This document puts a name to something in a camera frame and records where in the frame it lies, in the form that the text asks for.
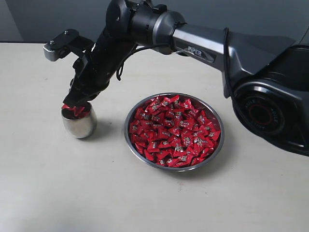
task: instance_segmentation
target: white table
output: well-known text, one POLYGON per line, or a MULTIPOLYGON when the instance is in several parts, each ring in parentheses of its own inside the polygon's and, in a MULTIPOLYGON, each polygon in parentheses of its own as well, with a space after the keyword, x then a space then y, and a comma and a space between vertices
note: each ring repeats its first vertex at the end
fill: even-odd
POLYGON ((178 55, 134 55, 123 80, 113 77, 92 102, 98 128, 80 141, 60 116, 76 57, 49 62, 42 46, 0 44, 0 232, 309 230, 309 158, 242 127, 219 71, 178 55), (129 110, 159 92, 194 95, 222 118, 224 147, 204 168, 167 173, 129 151, 129 110))

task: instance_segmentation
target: stainless steel cup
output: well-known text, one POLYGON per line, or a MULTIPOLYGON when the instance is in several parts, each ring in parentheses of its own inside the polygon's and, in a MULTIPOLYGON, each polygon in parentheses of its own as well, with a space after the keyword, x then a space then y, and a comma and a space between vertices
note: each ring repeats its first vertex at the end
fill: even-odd
POLYGON ((89 113, 80 119, 74 119, 72 117, 72 112, 68 109, 61 109, 64 127, 70 135, 78 139, 90 136, 97 127, 96 113, 92 105, 90 103, 87 104, 86 108, 88 107, 87 111, 89 111, 89 113))

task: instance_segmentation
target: bowl rim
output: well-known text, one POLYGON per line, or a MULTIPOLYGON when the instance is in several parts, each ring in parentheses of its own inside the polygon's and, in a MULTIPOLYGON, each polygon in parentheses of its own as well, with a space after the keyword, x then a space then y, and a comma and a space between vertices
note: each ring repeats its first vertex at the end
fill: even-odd
POLYGON ((166 171, 171 171, 171 172, 185 172, 185 171, 190 171, 190 170, 194 170, 194 169, 197 169, 197 168, 200 168, 202 166, 204 166, 205 164, 209 163, 212 159, 214 159, 217 154, 220 152, 222 146, 223 146, 223 143, 224 143, 224 140, 225 140, 225 131, 224 131, 224 127, 223 127, 223 122, 221 120, 221 118, 219 117, 219 115, 217 114, 217 112, 210 106, 208 105, 206 102, 202 101, 201 99, 199 98, 196 98, 194 96, 191 96, 191 95, 188 95, 188 94, 184 94, 184 93, 176 93, 176 92, 165 92, 165 93, 158 93, 158 94, 154 94, 152 96, 149 96, 147 98, 144 98, 143 100, 139 101, 131 110, 130 112, 128 113, 127 117, 126 117, 126 120, 125 120, 125 130, 124 130, 124 133, 125 133, 125 139, 126 139, 126 143, 128 144, 130 150, 132 151, 132 153, 138 158, 140 159, 141 161, 143 161, 144 163, 154 167, 154 168, 158 168, 158 169, 161 169, 161 170, 166 170, 166 171), (131 140, 130 140, 130 136, 129 136, 129 121, 130 121, 130 118, 131 118, 131 115, 136 111, 136 109, 143 103, 143 102, 146 102, 152 98, 155 98, 157 96, 165 96, 165 95, 180 95, 182 97, 187 97, 187 98, 191 98, 195 101, 198 101, 200 102, 201 104, 203 104, 204 106, 206 106, 212 113, 213 115, 217 118, 218 122, 219 122, 219 126, 220 126, 220 129, 221 129, 221 136, 220 136, 220 141, 219 141, 219 144, 218 144, 218 147, 217 149, 211 154, 211 156, 209 158, 207 158, 206 160, 202 161, 201 163, 198 163, 196 165, 193 165, 193 166, 189 166, 189 167, 183 167, 183 168, 171 168, 171 167, 165 167, 165 166, 160 166, 156 163, 153 163, 151 161, 149 161, 148 159, 144 158, 142 155, 140 155, 140 153, 137 152, 137 150, 134 148, 133 144, 131 143, 131 140))

